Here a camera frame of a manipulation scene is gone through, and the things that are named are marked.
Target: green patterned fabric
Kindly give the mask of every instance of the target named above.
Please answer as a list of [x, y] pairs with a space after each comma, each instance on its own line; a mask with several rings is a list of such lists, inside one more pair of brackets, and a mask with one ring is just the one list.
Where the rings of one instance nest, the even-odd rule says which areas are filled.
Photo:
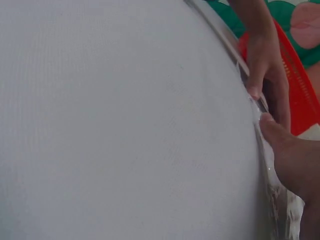
[[[245, 32], [245, 27], [240, 21], [240, 19], [236, 16], [235, 12], [231, 9], [228, 2], [226, 0], [207, 1], [209, 5], [218, 13], [218, 15], [225, 21], [225, 23], [229, 26], [229, 28], [233, 31], [233, 33], [239, 38]], [[287, 1], [266, 1], [266, 4], [271, 12], [273, 18], [281, 25], [282, 29], [286, 33], [287, 37], [291, 41], [294, 49], [299, 55], [302, 64], [308, 68], [309, 66], [320, 61], [320, 42], [317, 46], [306, 49], [301, 47], [294, 39], [291, 34], [291, 20], [292, 15], [295, 8], [302, 3], [313, 3], [319, 4], [320, 0], [287, 0]]]

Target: hand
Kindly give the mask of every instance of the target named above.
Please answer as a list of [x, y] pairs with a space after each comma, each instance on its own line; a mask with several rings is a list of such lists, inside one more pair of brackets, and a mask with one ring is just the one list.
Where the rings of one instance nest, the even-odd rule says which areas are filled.
[[264, 113], [260, 128], [274, 152], [274, 169], [281, 183], [305, 202], [300, 239], [320, 239], [320, 141], [288, 133]]
[[278, 123], [290, 130], [289, 84], [277, 30], [272, 22], [267, 29], [250, 33], [249, 36], [247, 63], [250, 76], [246, 84], [247, 91], [258, 100], [262, 90], [265, 90], [270, 113]]

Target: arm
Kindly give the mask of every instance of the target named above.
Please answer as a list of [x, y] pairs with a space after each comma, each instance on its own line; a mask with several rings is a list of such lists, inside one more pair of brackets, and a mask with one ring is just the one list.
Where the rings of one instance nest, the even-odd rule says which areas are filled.
[[274, 119], [290, 130], [289, 84], [281, 58], [277, 29], [264, 0], [228, 0], [244, 23], [249, 40], [247, 65], [250, 71], [246, 89], [253, 99], [264, 92]]
[[275, 31], [272, 16], [264, 0], [228, 0], [250, 34]]

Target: finger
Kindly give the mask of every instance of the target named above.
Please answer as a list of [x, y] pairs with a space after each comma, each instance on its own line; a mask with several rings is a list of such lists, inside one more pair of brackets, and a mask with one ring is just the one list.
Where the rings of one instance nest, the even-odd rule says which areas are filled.
[[289, 131], [291, 126], [289, 84], [286, 73], [283, 69], [279, 71], [278, 79], [274, 82], [273, 87], [277, 121]]
[[293, 136], [280, 124], [276, 123], [269, 113], [263, 113], [260, 118], [260, 129], [264, 139], [271, 145], [274, 151], [281, 149], [281, 146]]
[[249, 64], [249, 71], [246, 89], [254, 100], [258, 100], [262, 93], [267, 66], [260, 60], [255, 60]]

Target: skin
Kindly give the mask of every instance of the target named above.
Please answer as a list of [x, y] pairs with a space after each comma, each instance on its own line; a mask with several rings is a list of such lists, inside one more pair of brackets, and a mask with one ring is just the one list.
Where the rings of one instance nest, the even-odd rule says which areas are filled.
[[306, 74], [308, 75], [318, 102], [320, 103], [320, 61], [316, 64], [312, 65], [306, 70]]
[[273, 149], [279, 180], [305, 202], [300, 240], [320, 239], [320, 141], [291, 135], [268, 113], [261, 116], [260, 128]]
[[246, 89], [253, 99], [264, 94], [275, 120], [290, 129], [289, 84], [282, 63], [277, 30], [264, 0], [229, 0], [248, 33]]
[[298, 139], [288, 132], [289, 85], [273, 19], [264, 0], [229, 0], [229, 4], [249, 33], [247, 91], [257, 100], [266, 89], [274, 116], [263, 114], [260, 128], [273, 149], [276, 174], [305, 202], [300, 239], [320, 239], [320, 141]]

